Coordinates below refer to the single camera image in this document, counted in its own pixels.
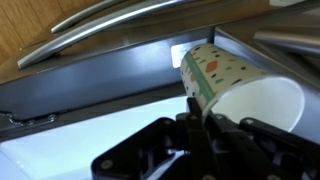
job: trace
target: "white surface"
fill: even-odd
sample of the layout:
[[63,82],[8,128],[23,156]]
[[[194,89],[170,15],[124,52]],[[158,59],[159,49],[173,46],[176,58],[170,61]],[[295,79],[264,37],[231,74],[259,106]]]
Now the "white surface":
[[271,6],[285,7],[305,0],[270,0]]
[[252,117],[285,131],[291,131],[304,110],[301,87],[287,78],[269,77],[235,87],[211,108],[239,123]]
[[174,68],[178,68],[181,65],[181,61],[186,53],[194,46],[207,43],[206,39],[192,41],[184,44],[178,44],[171,47],[172,65]]
[[176,97],[6,141],[0,151],[31,179],[91,179],[97,156],[159,117],[175,119],[185,110],[186,97]]
[[0,152],[0,179],[29,180],[27,175],[16,167],[2,152]]

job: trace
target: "paper cup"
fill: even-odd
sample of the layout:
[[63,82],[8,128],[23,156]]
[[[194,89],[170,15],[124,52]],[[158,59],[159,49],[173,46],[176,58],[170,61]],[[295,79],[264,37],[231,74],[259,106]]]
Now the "paper cup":
[[192,48],[180,70],[187,95],[196,98],[203,117],[210,111],[236,123],[252,117],[290,132],[302,115],[305,99],[298,83],[266,73],[213,44]]

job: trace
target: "wooden surface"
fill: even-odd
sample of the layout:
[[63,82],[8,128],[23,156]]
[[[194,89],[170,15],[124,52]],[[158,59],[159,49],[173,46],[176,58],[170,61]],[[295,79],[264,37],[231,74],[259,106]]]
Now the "wooden surface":
[[1,0],[0,64],[57,20],[100,0]]

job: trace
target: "oven door handle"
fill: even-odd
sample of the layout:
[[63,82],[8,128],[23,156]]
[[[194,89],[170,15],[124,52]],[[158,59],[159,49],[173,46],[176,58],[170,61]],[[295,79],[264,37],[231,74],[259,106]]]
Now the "oven door handle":
[[320,28],[269,27],[259,29],[254,39],[279,50],[320,57]]
[[82,21],[83,19],[124,1],[127,1],[127,0],[104,0],[60,22],[59,24],[57,24],[51,29],[51,32],[54,34],[62,32],[72,27],[76,23]]
[[157,10],[165,9],[180,3],[186,3],[190,1],[192,2],[196,0],[148,0],[134,4],[125,9],[121,9],[99,19],[96,19],[92,22],[89,22],[85,25],[67,31],[60,36],[54,37],[53,39],[44,43],[44,45],[42,45],[40,48],[18,60],[18,67],[22,69],[24,67],[43,61],[46,58],[66,49],[67,47],[85,38],[88,38],[98,32],[101,32],[122,22],[155,12]]

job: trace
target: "cup rim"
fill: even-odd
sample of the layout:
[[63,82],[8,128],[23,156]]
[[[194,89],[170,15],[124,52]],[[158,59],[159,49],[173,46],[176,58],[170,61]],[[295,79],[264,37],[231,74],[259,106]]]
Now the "cup rim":
[[234,86],[231,86],[229,88],[227,88],[223,93],[221,93],[220,95],[214,97],[207,105],[206,107],[203,109],[202,111],[202,117],[206,118],[209,115],[209,112],[211,111],[212,107],[214,107],[218,102],[222,101],[224,97],[228,96],[229,94],[231,94],[232,92],[236,91],[237,89],[259,81],[259,80],[263,80],[263,79],[274,79],[274,78],[279,78],[282,80],[286,80],[289,81],[290,83],[292,83],[293,85],[295,85],[297,87],[297,89],[300,90],[301,92],[301,103],[302,103],[302,108],[301,108],[301,112],[299,112],[298,117],[295,119],[295,121],[292,123],[291,127],[286,129],[286,131],[291,132],[294,127],[297,125],[297,123],[299,122],[299,119],[302,117],[303,114],[303,109],[305,108],[305,96],[303,93],[303,89],[301,88],[300,84],[297,83],[296,81],[294,81],[293,79],[290,79],[288,77],[284,77],[284,76],[280,76],[280,75],[264,75],[264,76],[260,76],[260,77],[256,77],[256,78],[250,78],[250,79],[246,79],[245,81],[242,81],[242,83],[236,84]]

